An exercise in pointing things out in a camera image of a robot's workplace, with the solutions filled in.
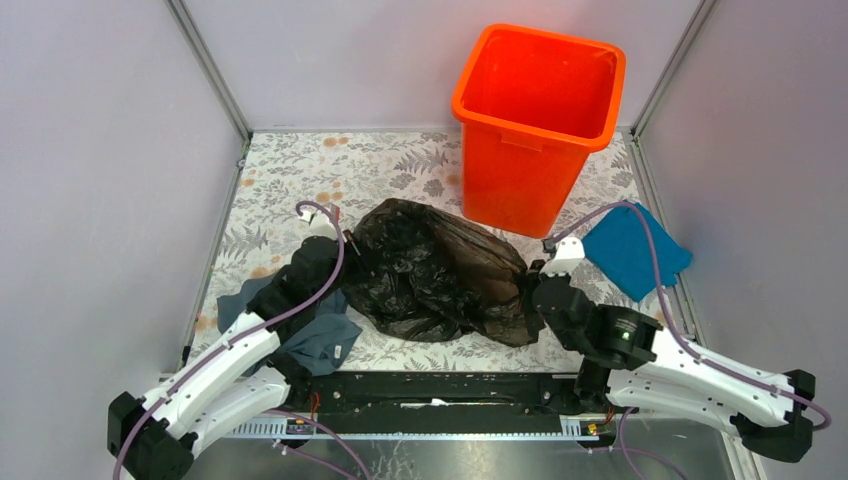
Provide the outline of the bright blue folded cloth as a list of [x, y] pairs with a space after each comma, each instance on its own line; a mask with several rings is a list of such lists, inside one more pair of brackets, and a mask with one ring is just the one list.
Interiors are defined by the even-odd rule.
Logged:
[[642, 301], [656, 288], [651, 250], [664, 287], [677, 283], [693, 255], [639, 203], [626, 202], [607, 213], [582, 239], [586, 257], [627, 297]]

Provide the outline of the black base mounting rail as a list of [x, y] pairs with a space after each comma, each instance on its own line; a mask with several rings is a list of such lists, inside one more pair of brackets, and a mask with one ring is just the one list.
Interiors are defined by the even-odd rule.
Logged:
[[339, 434], [559, 434], [579, 415], [622, 408], [585, 401], [571, 374], [336, 372], [297, 383], [284, 402]]

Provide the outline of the black plastic trash bag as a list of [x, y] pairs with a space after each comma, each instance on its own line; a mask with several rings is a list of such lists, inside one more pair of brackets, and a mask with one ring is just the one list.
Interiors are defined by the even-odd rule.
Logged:
[[439, 343], [477, 333], [508, 347], [537, 342], [530, 268], [508, 242], [433, 206], [388, 199], [349, 234], [341, 290], [385, 335]]

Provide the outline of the orange plastic trash bin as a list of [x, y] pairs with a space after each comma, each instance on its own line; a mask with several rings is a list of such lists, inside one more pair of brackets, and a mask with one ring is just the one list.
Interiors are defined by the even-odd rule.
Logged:
[[464, 216], [546, 236], [588, 157], [612, 140], [626, 62], [609, 43], [486, 27], [451, 99], [461, 124]]

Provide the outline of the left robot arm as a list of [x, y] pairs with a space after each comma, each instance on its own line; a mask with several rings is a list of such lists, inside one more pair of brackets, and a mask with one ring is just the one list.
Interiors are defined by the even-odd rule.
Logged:
[[312, 331], [346, 256], [340, 234], [306, 238], [198, 357], [140, 396], [118, 394], [107, 410], [113, 478], [181, 479], [238, 425], [278, 406], [304, 407], [312, 373], [284, 346]]

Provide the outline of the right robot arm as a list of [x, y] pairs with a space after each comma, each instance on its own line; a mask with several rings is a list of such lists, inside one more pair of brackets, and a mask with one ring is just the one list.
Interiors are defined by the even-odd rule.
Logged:
[[531, 263], [527, 304], [583, 361], [569, 399], [589, 412], [634, 407], [686, 418], [741, 440], [748, 450], [797, 463], [810, 450], [805, 401], [815, 377], [769, 373], [698, 345], [684, 350], [670, 330], [636, 310], [596, 304], [565, 272]]

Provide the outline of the floral patterned table mat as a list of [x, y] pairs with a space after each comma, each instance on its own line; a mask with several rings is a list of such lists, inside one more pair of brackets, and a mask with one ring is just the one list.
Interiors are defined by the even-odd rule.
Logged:
[[[218, 298], [272, 275], [300, 245], [306, 225], [296, 216], [297, 202], [336, 205], [346, 228], [388, 198], [459, 214], [460, 160], [456, 131], [256, 134], [241, 162], [191, 354], [218, 338]], [[378, 332], [357, 312], [350, 318], [361, 335], [345, 361], [348, 370], [574, 373], [581, 363], [549, 330], [520, 348], [479, 334], [415, 343]]]

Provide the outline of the grey-blue crumpled cloth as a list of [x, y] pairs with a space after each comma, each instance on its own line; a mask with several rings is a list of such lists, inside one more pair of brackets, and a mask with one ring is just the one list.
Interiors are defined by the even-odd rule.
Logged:
[[[272, 276], [246, 280], [238, 293], [216, 299], [218, 330], [225, 333], [245, 310], [249, 300], [272, 282]], [[336, 291], [322, 300], [312, 322], [286, 340], [279, 351], [290, 354], [314, 376], [338, 370], [362, 333], [347, 315], [348, 302]]]

